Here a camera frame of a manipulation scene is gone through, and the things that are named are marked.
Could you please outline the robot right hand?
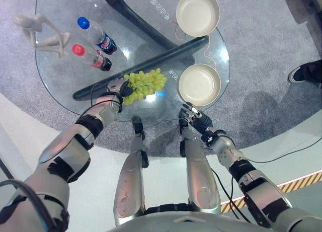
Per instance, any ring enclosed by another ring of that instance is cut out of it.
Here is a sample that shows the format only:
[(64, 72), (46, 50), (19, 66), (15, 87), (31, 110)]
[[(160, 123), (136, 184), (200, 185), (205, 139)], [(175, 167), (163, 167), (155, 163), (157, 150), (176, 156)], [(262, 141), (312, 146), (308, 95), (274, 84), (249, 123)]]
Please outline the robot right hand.
[(199, 111), (192, 103), (186, 102), (179, 111), (180, 134), (183, 134), (184, 128), (191, 125), (200, 134), (203, 134), (207, 128), (213, 127), (212, 120)]

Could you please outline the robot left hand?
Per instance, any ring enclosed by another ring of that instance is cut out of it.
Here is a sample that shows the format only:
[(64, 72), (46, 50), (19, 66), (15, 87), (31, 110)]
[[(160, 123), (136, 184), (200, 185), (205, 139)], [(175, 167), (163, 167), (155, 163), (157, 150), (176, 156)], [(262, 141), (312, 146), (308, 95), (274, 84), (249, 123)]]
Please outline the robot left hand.
[(134, 90), (129, 86), (129, 80), (124, 78), (115, 79), (108, 83), (108, 92), (118, 93), (122, 98), (130, 96)]

